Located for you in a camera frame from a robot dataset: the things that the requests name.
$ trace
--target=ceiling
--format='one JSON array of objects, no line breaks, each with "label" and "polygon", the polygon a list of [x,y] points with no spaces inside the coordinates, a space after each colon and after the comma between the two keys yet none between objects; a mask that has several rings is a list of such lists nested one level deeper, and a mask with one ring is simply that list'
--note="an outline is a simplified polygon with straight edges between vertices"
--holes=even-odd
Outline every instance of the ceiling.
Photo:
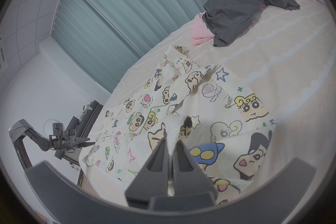
[{"label": "ceiling", "polygon": [[50,36],[58,0],[12,0],[0,23],[8,67],[0,76],[0,96],[17,72],[39,53]]}]

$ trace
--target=mattress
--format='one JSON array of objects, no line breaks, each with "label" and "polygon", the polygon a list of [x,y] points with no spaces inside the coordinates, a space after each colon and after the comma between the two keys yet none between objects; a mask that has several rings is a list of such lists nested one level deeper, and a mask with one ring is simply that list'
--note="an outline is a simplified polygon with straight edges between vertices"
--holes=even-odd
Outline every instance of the mattress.
[{"label": "mattress", "polygon": [[[256,11],[253,24],[230,46],[213,47],[213,40],[194,46],[188,22],[155,46],[124,75],[97,118],[90,134],[95,141],[104,123],[105,107],[113,107],[143,87],[169,45],[187,47],[199,66],[224,63],[263,99],[277,128],[253,183],[242,194],[261,186],[291,159],[318,166],[312,191],[322,180],[334,148],[336,118],[336,27],[328,8],[316,0],[296,0],[300,10],[266,6]],[[120,186],[111,184],[99,169],[81,167],[99,196],[127,206]]]}]

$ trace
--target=curtain fold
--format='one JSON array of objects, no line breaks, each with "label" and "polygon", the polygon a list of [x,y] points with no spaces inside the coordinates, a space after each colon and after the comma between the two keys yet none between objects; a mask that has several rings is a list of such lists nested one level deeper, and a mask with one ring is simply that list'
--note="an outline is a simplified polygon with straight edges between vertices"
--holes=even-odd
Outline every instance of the curtain fold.
[{"label": "curtain fold", "polygon": [[207,0],[61,0],[52,36],[112,92],[124,73]]}]

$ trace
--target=cartoon print shirt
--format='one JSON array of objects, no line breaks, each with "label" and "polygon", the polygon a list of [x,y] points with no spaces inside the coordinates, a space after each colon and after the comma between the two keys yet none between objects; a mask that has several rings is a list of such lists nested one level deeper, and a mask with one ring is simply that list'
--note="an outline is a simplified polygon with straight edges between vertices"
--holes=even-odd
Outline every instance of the cartoon print shirt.
[{"label": "cartoon print shirt", "polygon": [[125,190],[163,137],[165,117],[190,116],[180,139],[217,188],[217,203],[232,201],[252,182],[276,123],[262,97],[225,65],[200,67],[185,50],[170,46],[140,91],[104,111],[83,162]]}]

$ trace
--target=pink cloth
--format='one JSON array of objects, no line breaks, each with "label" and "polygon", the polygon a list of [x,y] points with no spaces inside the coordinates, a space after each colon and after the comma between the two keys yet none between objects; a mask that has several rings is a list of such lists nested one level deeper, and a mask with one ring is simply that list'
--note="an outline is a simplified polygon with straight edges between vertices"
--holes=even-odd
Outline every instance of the pink cloth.
[{"label": "pink cloth", "polygon": [[204,12],[197,14],[191,25],[190,41],[193,45],[203,44],[215,36],[202,20],[203,14]]}]

